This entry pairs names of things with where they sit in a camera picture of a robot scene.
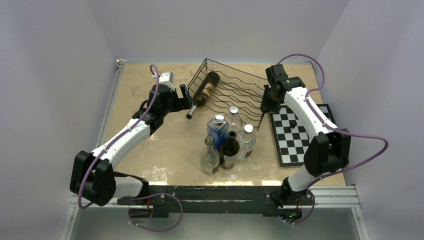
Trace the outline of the olive green wine bottle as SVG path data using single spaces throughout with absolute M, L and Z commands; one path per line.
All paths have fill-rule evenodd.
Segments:
M 195 112 L 198 110 L 198 108 L 204 106 L 208 99 L 211 97 L 212 93 L 216 89 L 218 83 L 220 81 L 220 76 L 214 72 L 209 72 L 204 80 L 202 81 L 201 85 L 197 89 L 197 91 L 194 94 L 193 101 L 192 101 L 192 107 L 186 114 L 187 119 L 192 119 Z

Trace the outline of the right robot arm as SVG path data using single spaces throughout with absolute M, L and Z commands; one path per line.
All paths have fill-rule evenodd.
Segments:
M 304 82 L 299 77 L 288 77 L 283 65 L 272 65 L 265 73 L 268 86 L 263 93 L 261 112 L 277 113 L 282 104 L 287 105 L 311 138 L 303 166 L 283 180 L 280 192 L 273 197 L 292 204 L 306 194 L 315 180 L 347 166 L 351 137 L 346 129 L 338 132 L 339 128 L 310 98 Z

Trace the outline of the black wire wine rack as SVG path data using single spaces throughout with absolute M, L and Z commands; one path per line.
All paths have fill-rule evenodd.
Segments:
M 258 130 L 263 119 L 261 103 L 268 81 L 206 58 L 188 84 L 188 92 L 192 98 L 211 73 L 217 74 L 219 81 L 205 103 L 207 111 L 225 115 L 229 113 L 230 107 L 236 106 L 243 123 L 253 125 Z

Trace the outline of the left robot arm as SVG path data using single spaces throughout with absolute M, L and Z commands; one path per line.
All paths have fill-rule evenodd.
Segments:
M 149 199 L 149 183 L 135 175 L 115 171 L 119 162 L 140 142 L 149 138 L 163 123 L 168 113 L 188 110 L 192 98 L 185 84 L 179 86 L 182 97 L 167 84 L 153 85 L 149 98 L 136 111 L 127 125 L 98 148 L 80 151 L 74 158 L 70 190 L 82 200 L 98 206 L 113 198 L 129 197 L 138 205 Z

